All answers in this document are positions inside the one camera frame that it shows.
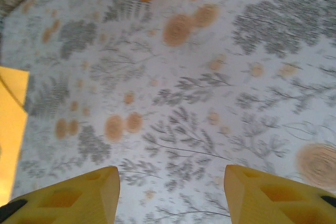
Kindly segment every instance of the wallpaper pattern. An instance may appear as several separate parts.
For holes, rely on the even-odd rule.
[[[230,223],[227,164],[335,191],[335,4],[27,0],[3,33],[30,71],[13,197],[109,165],[118,224]]]

